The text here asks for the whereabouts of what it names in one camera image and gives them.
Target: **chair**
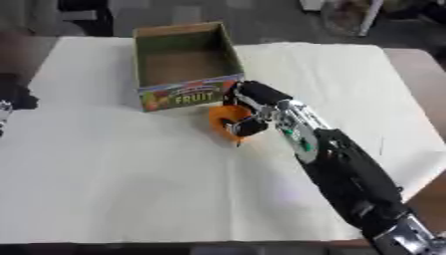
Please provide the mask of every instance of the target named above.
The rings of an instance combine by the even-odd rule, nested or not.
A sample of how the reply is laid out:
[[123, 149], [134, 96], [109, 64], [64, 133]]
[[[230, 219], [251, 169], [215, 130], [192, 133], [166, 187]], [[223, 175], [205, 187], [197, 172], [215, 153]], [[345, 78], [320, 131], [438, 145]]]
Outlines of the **chair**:
[[68, 19], [89, 36], [111, 37], [113, 36], [113, 15], [109, 8], [109, 0], [59, 0], [58, 9], [63, 14], [74, 12], [94, 12], [94, 20]]

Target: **white paper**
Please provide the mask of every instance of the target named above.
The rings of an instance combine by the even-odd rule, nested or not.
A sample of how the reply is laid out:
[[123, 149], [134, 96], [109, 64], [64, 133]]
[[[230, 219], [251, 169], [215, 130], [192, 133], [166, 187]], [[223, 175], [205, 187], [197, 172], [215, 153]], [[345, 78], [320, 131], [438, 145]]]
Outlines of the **white paper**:
[[[248, 79], [343, 129], [405, 199], [444, 169], [444, 143], [378, 48], [236, 50]], [[30, 86], [39, 108], [14, 113], [0, 142], [0, 243], [358, 236], [272, 128], [235, 148], [207, 106], [144, 114], [131, 65], [132, 39], [58, 43]]]

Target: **robotic arm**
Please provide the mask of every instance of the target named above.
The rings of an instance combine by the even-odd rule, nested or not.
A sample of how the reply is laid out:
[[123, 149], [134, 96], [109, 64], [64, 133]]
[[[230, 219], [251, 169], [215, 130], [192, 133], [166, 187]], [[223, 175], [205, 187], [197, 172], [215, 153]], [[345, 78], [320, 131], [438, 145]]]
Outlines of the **robotic arm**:
[[402, 203], [402, 188], [353, 140], [330, 128], [310, 107], [252, 81], [231, 87], [223, 104], [251, 112], [239, 122], [221, 120], [237, 137], [274, 123], [321, 194], [380, 254], [446, 255], [446, 240], [435, 237]]

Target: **box label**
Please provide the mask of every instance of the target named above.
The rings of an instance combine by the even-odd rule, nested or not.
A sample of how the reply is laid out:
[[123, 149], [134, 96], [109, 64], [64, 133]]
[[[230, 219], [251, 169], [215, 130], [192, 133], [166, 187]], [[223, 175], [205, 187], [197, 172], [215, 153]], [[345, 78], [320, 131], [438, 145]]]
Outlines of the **box label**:
[[182, 87], [141, 92], [142, 106], [148, 112], [217, 102], [237, 80], [193, 82]]

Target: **open box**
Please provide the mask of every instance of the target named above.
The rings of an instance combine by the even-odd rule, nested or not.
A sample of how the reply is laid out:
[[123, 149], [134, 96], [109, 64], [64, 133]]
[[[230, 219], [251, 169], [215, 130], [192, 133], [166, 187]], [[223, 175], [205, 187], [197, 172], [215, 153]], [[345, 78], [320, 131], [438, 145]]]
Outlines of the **open box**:
[[243, 69], [220, 22], [140, 28], [133, 33], [145, 111], [220, 101]]

